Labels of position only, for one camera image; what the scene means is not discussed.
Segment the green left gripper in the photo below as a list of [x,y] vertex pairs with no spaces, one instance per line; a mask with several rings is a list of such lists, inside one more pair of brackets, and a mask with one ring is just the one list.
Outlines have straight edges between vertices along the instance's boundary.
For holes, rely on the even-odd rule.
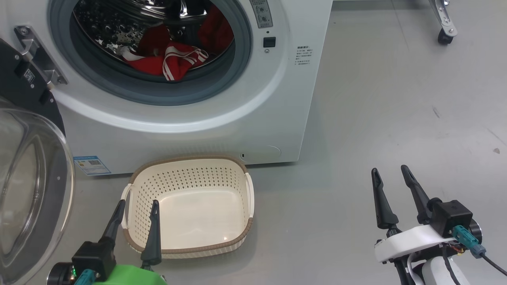
[[[121,199],[109,219],[106,229],[99,242],[115,243],[118,228],[123,221],[126,201]],[[154,271],[153,266],[162,262],[161,229],[160,229],[160,205],[158,200],[152,203],[150,214],[150,231],[141,253],[141,268],[133,265],[116,265],[109,278],[105,281],[95,281],[94,285],[166,285],[167,282]]]

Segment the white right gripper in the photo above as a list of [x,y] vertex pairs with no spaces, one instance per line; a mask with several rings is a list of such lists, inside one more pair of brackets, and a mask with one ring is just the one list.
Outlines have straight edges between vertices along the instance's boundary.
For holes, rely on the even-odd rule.
[[[392,263],[401,285],[461,285],[462,271],[452,259],[456,253],[452,238],[442,238],[430,225],[429,197],[406,165],[401,166],[404,182],[410,189],[420,225],[405,232],[378,240],[374,245],[379,263]],[[375,204],[375,218],[379,229],[392,229],[398,224],[383,190],[383,181],[377,168],[371,171]]]

